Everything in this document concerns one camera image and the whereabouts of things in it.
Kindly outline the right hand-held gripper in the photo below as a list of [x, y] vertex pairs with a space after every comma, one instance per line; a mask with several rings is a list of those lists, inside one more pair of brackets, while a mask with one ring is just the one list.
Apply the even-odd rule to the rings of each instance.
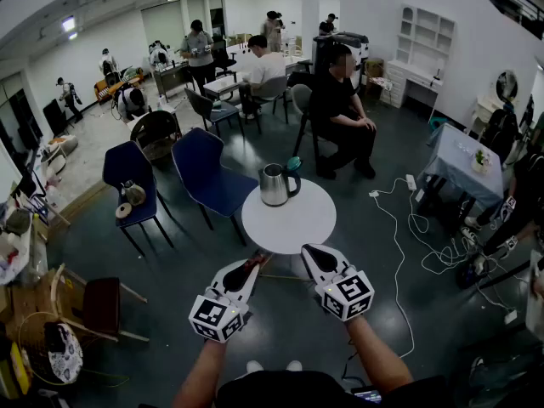
[[[317, 285], [316, 292], [325, 311], [347, 322], [371, 307], [375, 290], [366, 273], [348, 268], [349, 261], [340, 251], [325, 245], [305, 244], [301, 256]], [[345, 271], [325, 284], [325, 270]]]

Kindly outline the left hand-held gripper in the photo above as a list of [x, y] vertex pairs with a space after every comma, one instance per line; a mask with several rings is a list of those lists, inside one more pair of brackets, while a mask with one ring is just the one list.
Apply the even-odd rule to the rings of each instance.
[[247, 304], [259, 276], [260, 265], [246, 260], [220, 269], [203, 295], [198, 295], [188, 319], [198, 335], [226, 343], [252, 316]]

